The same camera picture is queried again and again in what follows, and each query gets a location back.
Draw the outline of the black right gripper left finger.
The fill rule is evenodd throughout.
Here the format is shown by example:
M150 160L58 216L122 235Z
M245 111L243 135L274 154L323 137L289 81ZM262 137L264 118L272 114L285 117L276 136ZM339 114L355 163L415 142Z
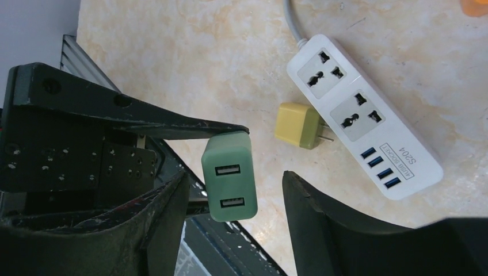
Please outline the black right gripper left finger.
M189 176L111 210L10 216L1 220L2 275L173 275Z

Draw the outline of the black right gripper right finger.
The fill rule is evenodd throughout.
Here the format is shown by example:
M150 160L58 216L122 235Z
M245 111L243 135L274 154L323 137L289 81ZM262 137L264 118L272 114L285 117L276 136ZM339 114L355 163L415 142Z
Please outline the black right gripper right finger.
M299 275L486 275L487 219L388 223L322 193L293 171L282 178Z

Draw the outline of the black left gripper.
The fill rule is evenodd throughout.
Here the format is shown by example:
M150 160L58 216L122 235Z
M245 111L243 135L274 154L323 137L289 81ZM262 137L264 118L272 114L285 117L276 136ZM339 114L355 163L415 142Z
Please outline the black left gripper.
M9 70L7 101L1 190L8 193L144 193L153 188L157 156L136 146L137 134L194 140L250 133L243 125L183 116L44 63Z

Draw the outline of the white power strip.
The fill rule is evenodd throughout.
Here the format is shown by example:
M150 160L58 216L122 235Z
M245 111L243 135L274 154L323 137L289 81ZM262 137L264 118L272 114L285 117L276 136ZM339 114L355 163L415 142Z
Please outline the white power strip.
M442 180L435 152L335 40L302 40L287 73L384 196L401 200Z

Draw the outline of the green plug adapter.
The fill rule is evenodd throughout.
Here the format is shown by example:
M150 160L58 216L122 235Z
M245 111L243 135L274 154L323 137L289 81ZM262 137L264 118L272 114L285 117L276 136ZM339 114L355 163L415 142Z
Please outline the green plug adapter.
M244 131L216 135L201 157L211 217L246 220L258 212L251 139Z

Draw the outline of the yellow plug adapter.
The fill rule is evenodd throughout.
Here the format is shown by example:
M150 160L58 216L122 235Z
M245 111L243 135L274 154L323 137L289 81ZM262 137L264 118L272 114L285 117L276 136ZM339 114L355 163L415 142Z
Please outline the yellow plug adapter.
M330 127L312 106L283 102L278 108L274 136L296 147L312 150L321 140L334 141L323 135L325 128Z

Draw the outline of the orange power strip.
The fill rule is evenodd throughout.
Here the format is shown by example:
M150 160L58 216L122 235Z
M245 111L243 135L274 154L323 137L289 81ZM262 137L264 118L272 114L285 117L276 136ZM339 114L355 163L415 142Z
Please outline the orange power strip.
M460 0L462 12L469 17L487 15L487 0Z

